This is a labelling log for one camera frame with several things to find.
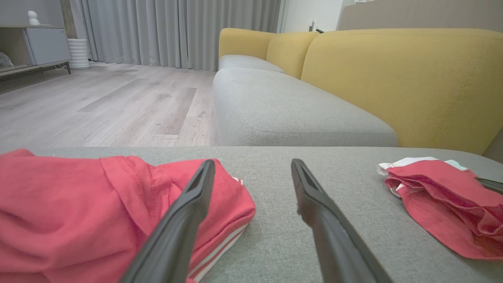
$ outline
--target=white cabinet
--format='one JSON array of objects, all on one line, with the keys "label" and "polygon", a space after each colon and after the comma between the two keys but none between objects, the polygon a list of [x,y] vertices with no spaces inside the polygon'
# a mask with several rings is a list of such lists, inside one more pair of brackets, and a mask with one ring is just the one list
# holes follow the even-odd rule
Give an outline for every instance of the white cabinet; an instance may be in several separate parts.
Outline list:
[{"label": "white cabinet", "polygon": [[64,29],[27,28],[35,65],[70,60],[70,50]]},{"label": "white cabinet", "polygon": [[0,26],[0,51],[14,66],[0,66],[0,76],[65,64],[71,60],[64,27]]}]

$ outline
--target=white figurine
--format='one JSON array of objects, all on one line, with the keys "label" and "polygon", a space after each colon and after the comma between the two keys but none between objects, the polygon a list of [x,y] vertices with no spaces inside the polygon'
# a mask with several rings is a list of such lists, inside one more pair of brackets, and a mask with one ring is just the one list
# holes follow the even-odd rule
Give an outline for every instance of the white figurine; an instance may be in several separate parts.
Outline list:
[{"label": "white figurine", "polygon": [[28,11],[28,17],[30,18],[30,25],[32,25],[32,26],[40,25],[40,22],[37,20],[38,15],[36,12]]}]

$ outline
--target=white wall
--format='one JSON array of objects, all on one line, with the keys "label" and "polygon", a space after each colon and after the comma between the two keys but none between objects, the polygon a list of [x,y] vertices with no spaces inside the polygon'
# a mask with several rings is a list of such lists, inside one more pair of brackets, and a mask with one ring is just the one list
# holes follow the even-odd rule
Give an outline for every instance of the white wall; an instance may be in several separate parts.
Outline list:
[{"label": "white wall", "polygon": [[343,2],[348,0],[286,0],[282,32],[308,31],[314,18],[320,30],[336,30]]},{"label": "white wall", "polygon": [[77,38],[86,39],[87,38],[86,27],[84,25],[80,0],[70,0],[70,6],[71,6],[71,14],[73,15],[73,24],[75,25],[75,32],[77,33]]},{"label": "white wall", "polygon": [[0,0],[0,26],[29,25],[29,10],[41,24],[64,26],[60,0]]}]

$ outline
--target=yellow cushion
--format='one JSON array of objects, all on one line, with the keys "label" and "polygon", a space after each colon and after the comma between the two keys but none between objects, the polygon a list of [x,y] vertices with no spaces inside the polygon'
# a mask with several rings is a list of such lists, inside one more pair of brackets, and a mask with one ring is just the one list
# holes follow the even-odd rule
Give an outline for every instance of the yellow cushion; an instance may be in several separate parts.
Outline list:
[{"label": "yellow cushion", "polygon": [[304,58],[317,32],[276,34],[269,42],[267,61],[283,69],[285,74],[300,79]]},{"label": "yellow cushion", "polygon": [[482,154],[503,126],[498,32],[326,32],[311,43],[301,79],[381,118],[402,147]]},{"label": "yellow cushion", "polygon": [[248,55],[266,59],[269,41],[274,33],[224,28],[220,31],[218,58],[224,55]]}]

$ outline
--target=sofa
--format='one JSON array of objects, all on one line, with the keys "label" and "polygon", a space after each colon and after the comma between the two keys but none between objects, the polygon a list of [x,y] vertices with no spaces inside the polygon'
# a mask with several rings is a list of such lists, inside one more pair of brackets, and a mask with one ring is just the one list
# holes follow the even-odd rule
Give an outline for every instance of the sofa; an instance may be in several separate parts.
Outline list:
[{"label": "sofa", "polygon": [[213,96],[223,146],[399,146],[481,155],[503,127],[498,32],[226,28],[219,44]]},{"label": "sofa", "polygon": [[501,282],[503,262],[463,258],[426,232],[377,173],[405,157],[456,160],[482,178],[503,182],[503,164],[465,152],[396,147],[193,147],[32,150],[40,156],[134,155],[159,165],[217,158],[244,181],[257,207],[240,239],[202,283],[322,282],[313,235],[297,214],[290,163],[302,159],[391,279],[398,282]]}]

